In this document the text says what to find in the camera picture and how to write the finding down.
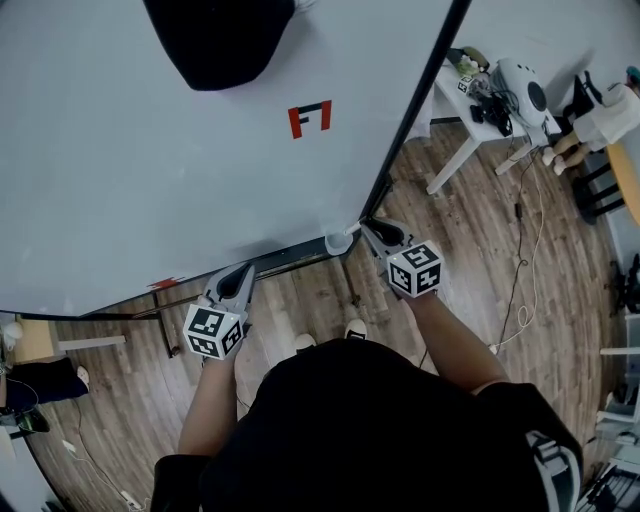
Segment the black sleeve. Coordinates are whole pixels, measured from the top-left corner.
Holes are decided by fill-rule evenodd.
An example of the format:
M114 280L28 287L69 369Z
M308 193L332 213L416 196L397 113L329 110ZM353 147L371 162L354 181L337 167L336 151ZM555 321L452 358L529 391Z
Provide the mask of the black sleeve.
M200 475L211 462L197 455L169 455L156 463L151 512L198 512Z
M523 435L537 430L571 450L578 460L582 474L580 445L533 384L499 382L483 389L478 397Z

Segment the black shirt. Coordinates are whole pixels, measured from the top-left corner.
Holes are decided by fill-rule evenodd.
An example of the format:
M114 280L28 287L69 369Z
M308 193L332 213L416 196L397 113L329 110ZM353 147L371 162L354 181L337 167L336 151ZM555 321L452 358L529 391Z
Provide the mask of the black shirt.
M164 457L151 510L546 510L525 434L580 447L537 389L478 396L370 341L278 364L213 459Z

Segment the white shoe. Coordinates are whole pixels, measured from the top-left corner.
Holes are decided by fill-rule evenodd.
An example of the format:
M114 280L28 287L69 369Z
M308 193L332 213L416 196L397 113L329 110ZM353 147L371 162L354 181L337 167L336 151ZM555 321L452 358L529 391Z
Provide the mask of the white shoe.
M542 163L546 167L549 167L555 157L556 157L556 154L553 152L553 148L551 146L548 146L544 148L544 151L542 152Z
M76 375L83 382L85 386L87 386L87 390L89 389L89 372L84 366L78 366L76 370Z
M347 325L347 329L344 331L345 339L356 338L360 340L367 339L367 326L360 318L351 320Z
M564 159L561 156L556 158L555 162L556 163L553 166L553 172L556 173L556 176L560 176L562 174L562 171L567 168L567 164L564 163Z
M305 350L315 347L317 345L316 340L313 339L311 334L301 334L293 341L293 348L296 349L296 354L301 354Z

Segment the black cap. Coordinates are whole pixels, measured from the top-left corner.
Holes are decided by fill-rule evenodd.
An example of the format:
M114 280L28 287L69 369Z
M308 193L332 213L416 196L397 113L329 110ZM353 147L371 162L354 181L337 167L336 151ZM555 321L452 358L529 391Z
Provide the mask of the black cap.
M171 62L196 91L220 91L255 80L295 12L295 0L144 4Z

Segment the sneaker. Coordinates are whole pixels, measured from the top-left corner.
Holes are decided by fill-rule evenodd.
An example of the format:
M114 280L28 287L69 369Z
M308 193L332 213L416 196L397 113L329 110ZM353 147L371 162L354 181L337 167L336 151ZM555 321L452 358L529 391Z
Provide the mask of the sneaker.
M87 390L89 389L89 372L84 366L78 366L76 370L76 375L83 382L85 386L87 386Z
M367 339L367 326L364 325L364 322L360 318L356 318L349 322L347 325L347 329L344 332L345 339L355 338L358 340L366 340Z
M316 340L313 339L311 334L301 334L293 342L293 348L296 349L296 354L302 354L305 350L309 350L316 345Z
M544 148L542 152L542 163L549 167L553 159L556 157L556 154L553 152L553 148L551 146Z
M563 158L561 156L556 158L556 163L553 166L553 172L556 173L556 176L560 176L566 168L567 164L564 163Z

